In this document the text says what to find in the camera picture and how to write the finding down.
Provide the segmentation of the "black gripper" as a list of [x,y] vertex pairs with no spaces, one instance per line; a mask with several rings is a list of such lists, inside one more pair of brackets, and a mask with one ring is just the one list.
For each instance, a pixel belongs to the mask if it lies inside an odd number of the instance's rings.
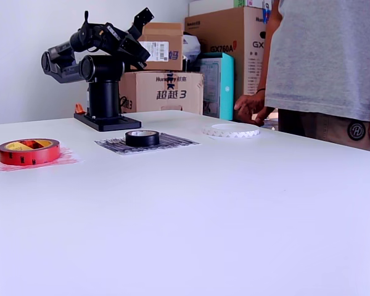
[[146,60],[150,57],[145,49],[137,40],[129,37],[127,33],[115,28],[111,23],[104,25],[104,46],[103,50],[111,56],[126,55],[125,68],[136,70],[146,68]]

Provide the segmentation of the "person's right hand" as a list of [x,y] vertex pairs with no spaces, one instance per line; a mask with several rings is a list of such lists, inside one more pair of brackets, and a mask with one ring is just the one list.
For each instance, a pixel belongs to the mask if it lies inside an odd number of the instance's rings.
[[259,89],[254,95],[242,95],[236,101],[234,110],[242,122],[263,126],[274,108],[265,106],[265,89]]

